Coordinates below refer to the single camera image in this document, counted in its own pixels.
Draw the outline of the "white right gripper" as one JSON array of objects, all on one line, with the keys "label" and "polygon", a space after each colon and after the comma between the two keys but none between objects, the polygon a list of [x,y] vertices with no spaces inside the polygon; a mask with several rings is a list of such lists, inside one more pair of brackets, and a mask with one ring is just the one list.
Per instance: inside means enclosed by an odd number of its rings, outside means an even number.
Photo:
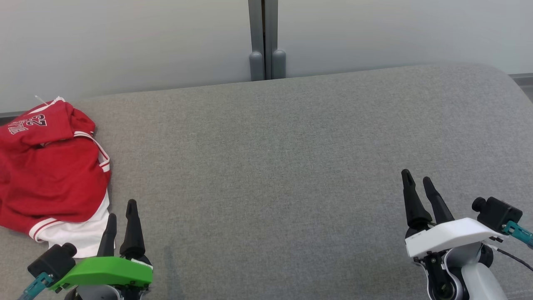
[{"label": "white right gripper", "polygon": [[471,218],[455,220],[430,177],[423,178],[432,217],[425,210],[408,169],[401,172],[406,221],[409,228],[423,230],[405,240],[413,262],[424,268],[426,292],[431,300],[506,300],[491,270],[480,262],[486,240],[505,240],[503,234]]}]

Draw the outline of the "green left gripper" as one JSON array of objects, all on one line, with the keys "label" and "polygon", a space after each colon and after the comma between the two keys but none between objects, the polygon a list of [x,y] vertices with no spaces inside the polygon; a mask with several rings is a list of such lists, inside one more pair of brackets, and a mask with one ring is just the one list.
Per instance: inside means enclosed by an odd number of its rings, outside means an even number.
[{"label": "green left gripper", "polygon": [[74,266],[49,290],[74,288],[69,296],[77,300],[140,300],[153,281],[152,267],[137,262],[145,255],[144,237],[137,202],[130,199],[126,207],[125,238],[120,255],[114,257],[117,217],[110,213],[97,257],[86,258]]}]

